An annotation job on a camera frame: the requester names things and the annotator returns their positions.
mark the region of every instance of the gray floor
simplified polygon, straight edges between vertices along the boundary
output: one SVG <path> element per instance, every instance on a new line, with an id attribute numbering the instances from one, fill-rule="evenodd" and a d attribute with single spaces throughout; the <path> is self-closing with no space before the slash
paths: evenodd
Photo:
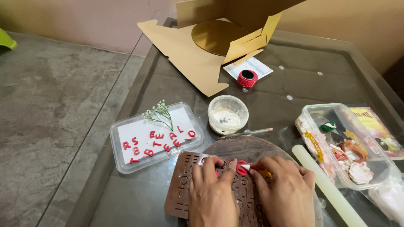
<path id="1" fill-rule="evenodd" d="M 63 226 L 144 58 L 118 78 L 129 55 L 10 35 L 19 45 L 0 49 L 0 226 Z"/>

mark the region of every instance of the book cover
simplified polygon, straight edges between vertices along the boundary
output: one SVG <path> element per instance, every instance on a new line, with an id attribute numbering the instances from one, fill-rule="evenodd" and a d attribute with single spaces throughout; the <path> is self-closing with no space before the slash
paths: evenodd
<path id="1" fill-rule="evenodd" d="M 350 109 L 391 159 L 404 159 L 403 147 L 370 107 L 351 107 Z"/>

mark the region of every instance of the white plastic rolling pin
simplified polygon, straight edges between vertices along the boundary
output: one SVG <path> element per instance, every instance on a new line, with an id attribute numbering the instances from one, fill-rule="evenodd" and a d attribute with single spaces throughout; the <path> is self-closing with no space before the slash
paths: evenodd
<path id="1" fill-rule="evenodd" d="M 302 145 L 296 145 L 292 148 L 293 154 L 300 163 L 307 169 L 316 174 L 316 184 L 330 201 L 335 210 L 349 227 L 367 227 L 362 218 L 352 208 L 345 197 L 339 192 L 337 187 L 328 179 L 318 164 Z"/>

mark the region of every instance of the white powder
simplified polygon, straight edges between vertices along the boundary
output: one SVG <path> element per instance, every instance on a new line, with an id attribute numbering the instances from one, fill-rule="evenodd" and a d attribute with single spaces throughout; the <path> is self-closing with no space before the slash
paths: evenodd
<path id="1" fill-rule="evenodd" d="M 228 108 L 218 107 L 212 111 L 213 117 L 220 123 L 227 126 L 240 125 L 240 117 Z"/>

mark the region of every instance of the glass tabletop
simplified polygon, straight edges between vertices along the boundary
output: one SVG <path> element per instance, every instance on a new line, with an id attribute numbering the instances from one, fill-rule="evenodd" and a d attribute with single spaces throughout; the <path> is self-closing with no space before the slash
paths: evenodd
<path id="1" fill-rule="evenodd" d="M 158 25 L 167 27 L 176 26 L 175 18 L 173 13 L 160 11 L 152 17 L 158 20 Z M 144 34 L 131 57 L 135 55 L 147 56 L 117 120 L 143 113 L 162 99 L 166 104 L 187 103 L 205 134 L 203 145 L 193 152 L 203 152 L 219 137 L 209 127 L 207 113 L 210 101 L 219 95 L 233 95 L 246 104 L 250 117 L 240 131 L 274 128 L 273 132 L 255 136 L 279 146 L 293 158 L 292 147 L 304 145 L 295 120 L 302 108 L 311 104 L 343 103 L 350 107 L 371 107 L 403 144 L 403 102 L 349 42 L 275 31 L 264 51 L 256 56 L 273 72 L 260 79 L 250 91 L 243 92 L 237 81 L 221 69 L 219 83 L 228 83 L 229 87 L 212 97 L 199 92 Z M 87 182 L 87 188 L 80 195 L 84 198 L 93 196 L 89 193 L 91 190 L 98 191 L 98 197 L 91 198 L 95 212 L 86 214 L 91 226 L 186 226 L 184 220 L 164 213 L 176 158 L 123 175 L 115 168 L 108 140 L 88 180 L 102 170 L 100 174 L 107 175 L 104 176 L 105 183 L 99 183 L 102 181 L 99 180 L 98 184 L 93 184 L 98 188 L 91 189 L 91 183 Z M 396 164 L 403 169 L 402 161 L 396 161 Z M 399 226 L 360 192 L 340 191 L 368 226 Z M 318 188 L 316 193 L 324 206 L 324 226 L 346 226 Z M 71 226 L 75 218 L 70 216 Z"/>

